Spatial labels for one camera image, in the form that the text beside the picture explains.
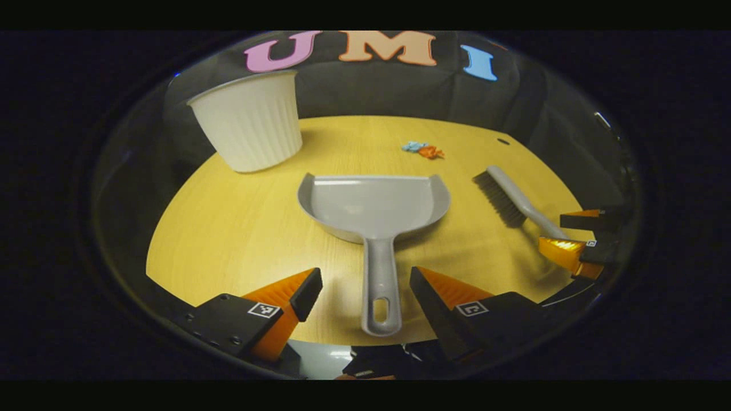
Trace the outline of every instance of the wooden table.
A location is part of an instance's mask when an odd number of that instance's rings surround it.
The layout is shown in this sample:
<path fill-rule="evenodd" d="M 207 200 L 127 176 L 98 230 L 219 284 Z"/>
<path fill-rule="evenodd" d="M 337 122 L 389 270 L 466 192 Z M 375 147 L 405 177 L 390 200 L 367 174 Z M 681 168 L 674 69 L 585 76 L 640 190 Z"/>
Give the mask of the wooden table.
<path fill-rule="evenodd" d="M 342 116 L 300 120 L 303 147 L 286 162 L 257 173 L 235 173 L 214 154 L 183 185 L 154 233 L 147 274 L 196 306 L 219 293 L 243 295 L 312 267 L 323 289 L 307 322 L 292 335 L 305 342 L 381 345 L 435 338 L 409 288 L 421 265 L 493 294 L 517 291 L 533 301 L 571 282 L 569 272 L 537 248 L 530 220 L 509 229 L 472 177 L 495 164 L 542 213 L 558 224 L 581 208 L 563 182 L 509 135 L 421 118 Z M 401 150 L 428 142 L 445 159 Z M 439 174 L 452 195 L 447 215 L 429 234 L 396 243 L 404 326 L 388 338 L 360 329 L 363 248 L 327 234 L 300 209 L 305 173 L 316 176 Z M 590 232 L 565 230 L 577 240 Z"/>

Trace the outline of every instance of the white bucket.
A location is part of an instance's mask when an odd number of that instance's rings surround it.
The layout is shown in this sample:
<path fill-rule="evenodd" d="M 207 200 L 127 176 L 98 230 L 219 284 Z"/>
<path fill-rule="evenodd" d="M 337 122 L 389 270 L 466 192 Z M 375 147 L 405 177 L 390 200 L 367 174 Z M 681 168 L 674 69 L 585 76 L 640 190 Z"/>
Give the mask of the white bucket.
<path fill-rule="evenodd" d="M 296 74 L 284 70 L 251 75 L 188 100 L 206 137 L 234 171 L 272 167 L 302 147 Z"/>

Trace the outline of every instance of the letter m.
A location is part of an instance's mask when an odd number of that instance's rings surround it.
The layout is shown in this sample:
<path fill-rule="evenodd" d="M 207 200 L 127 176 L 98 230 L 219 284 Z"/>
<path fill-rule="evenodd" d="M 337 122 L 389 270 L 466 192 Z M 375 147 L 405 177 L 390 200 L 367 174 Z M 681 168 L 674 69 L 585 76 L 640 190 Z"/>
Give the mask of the letter m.
<path fill-rule="evenodd" d="M 380 31 L 343 31 L 348 35 L 348 46 L 345 54 L 340 55 L 342 61 L 367 61 L 373 55 L 366 51 L 366 45 L 383 60 L 390 60 L 399 50 L 403 50 L 397 59 L 408 64 L 436 66 L 431 57 L 431 41 L 435 36 L 418 31 L 402 31 L 393 38 Z"/>

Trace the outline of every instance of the dustpan handle hole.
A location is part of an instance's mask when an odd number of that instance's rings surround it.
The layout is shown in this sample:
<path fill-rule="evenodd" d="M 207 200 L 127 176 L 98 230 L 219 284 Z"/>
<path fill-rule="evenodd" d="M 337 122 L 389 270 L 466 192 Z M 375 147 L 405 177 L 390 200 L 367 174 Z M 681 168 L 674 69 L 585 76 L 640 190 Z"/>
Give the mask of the dustpan handle hole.
<path fill-rule="evenodd" d="M 377 298 L 373 301 L 373 318 L 378 323 L 385 323 L 388 320 L 387 298 Z"/>

